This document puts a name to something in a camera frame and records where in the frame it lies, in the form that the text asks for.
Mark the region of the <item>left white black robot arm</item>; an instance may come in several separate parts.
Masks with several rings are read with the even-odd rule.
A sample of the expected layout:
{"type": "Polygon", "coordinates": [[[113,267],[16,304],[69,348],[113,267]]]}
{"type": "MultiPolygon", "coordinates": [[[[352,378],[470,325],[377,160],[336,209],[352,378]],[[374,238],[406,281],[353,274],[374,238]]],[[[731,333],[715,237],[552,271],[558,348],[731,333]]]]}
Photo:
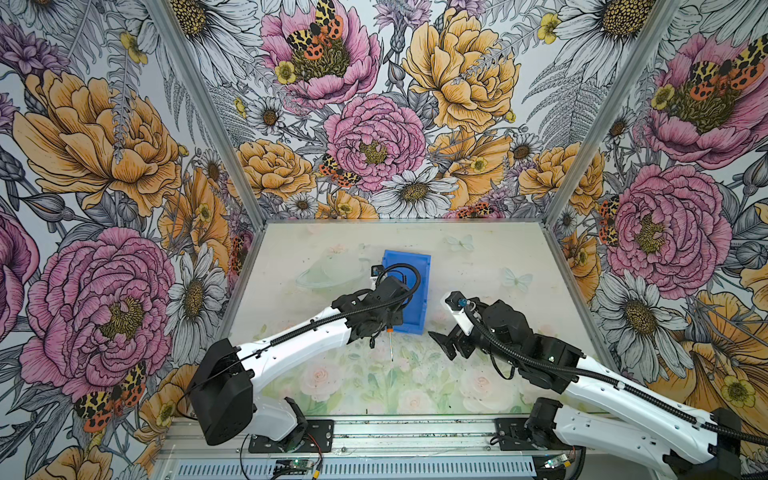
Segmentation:
{"type": "Polygon", "coordinates": [[[373,341],[403,323],[404,310],[421,286],[421,274],[406,263],[373,271],[373,287],[338,297],[293,328],[240,345],[222,339],[208,348],[186,393],[207,445],[245,434],[288,452],[309,439],[309,423],[295,400],[261,392],[320,354],[360,339],[373,341]]]}

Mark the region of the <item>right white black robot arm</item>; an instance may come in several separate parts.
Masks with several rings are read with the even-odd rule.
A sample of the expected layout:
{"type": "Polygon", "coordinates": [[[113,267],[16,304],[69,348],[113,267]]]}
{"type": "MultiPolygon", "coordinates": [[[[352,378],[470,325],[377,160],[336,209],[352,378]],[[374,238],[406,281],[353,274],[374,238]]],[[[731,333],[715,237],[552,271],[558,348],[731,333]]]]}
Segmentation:
{"type": "Polygon", "coordinates": [[[535,332],[501,300],[486,304],[453,291],[442,305],[456,325],[447,335],[430,336],[449,359],[483,352],[492,364],[509,365],[512,376],[606,414],[539,398],[525,423],[537,447],[596,449],[676,479],[743,479],[742,445],[767,443],[743,431],[732,410],[685,406],[632,382],[579,348],[535,332]]]}

